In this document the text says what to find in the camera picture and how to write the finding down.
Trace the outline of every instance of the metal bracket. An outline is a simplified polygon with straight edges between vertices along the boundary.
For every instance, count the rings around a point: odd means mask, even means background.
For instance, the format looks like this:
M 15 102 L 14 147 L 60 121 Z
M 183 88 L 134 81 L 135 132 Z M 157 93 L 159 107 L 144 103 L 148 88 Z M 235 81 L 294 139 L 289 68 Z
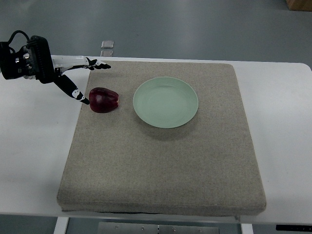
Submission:
M 113 51 L 112 50 L 102 50 L 101 57 L 112 57 Z
M 219 234 L 219 228 L 100 222 L 97 234 Z

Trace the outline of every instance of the plate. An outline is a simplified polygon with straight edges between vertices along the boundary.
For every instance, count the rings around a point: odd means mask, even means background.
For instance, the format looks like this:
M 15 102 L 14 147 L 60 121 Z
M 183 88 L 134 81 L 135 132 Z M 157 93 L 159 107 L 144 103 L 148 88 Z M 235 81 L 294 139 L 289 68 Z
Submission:
M 198 109 L 198 97 L 186 82 L 157 77 L 141 84 L 133 96 L 136 114 L 158 128 L 175 128 L 190 121 Z

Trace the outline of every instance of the fabric mat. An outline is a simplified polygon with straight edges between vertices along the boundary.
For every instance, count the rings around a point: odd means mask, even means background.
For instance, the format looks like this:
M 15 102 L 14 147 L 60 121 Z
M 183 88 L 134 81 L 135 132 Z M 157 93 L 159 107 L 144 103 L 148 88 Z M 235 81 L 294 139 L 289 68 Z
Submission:
M 107 114 L 82 105 L 61 180 L 63 211 L 256 215 L 266 199 L 234 68 L 216 63 L 110 61 L 90 73 L 86 94 L 119 94 Z M 190 84 L 199 107 L 173 129 L 143 122 L 133 95 L 169 76 Z

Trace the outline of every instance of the metal plate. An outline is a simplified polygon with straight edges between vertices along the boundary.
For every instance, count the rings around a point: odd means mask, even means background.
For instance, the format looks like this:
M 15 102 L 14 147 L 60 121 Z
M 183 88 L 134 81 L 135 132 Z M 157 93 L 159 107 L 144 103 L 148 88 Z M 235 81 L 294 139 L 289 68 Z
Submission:
M 104 40 L 102 42 L 101 49 L 113 48 L 114 42 L 112 40 Z
M 158 234 L 219 234 L 219 228 L 159 225 Z
M 100 222 L 97 234 L 158 234 L 158 225 Z

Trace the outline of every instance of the cable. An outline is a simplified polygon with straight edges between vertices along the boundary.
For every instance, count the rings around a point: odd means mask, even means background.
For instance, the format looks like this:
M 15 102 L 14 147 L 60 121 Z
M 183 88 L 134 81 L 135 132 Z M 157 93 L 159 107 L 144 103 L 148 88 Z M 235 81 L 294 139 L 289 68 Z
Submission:
M 15 50 L 14 50 L 12 47 L 9 47 L 9 49 L 10 49 L 13 53 L 15 53 Z
M 9 44 L 13 41 L 13 39 L 14 39 L 14 37 L 15 37 L 15 35 L 16 35 L 17 33 L 22 33 L 22 34 L 26 37 L 26 39 L 29 40 L 29 37 L 28 37 L 28 35 L 27 35 L 26 33 L 24 33 L 24 32 L 21 31 L 21 30 L 17 30 L 17 31 L 15 31 L 15 32 L 11 35 L 10 39 L 8 40 L 8 43 L 9 43 Z

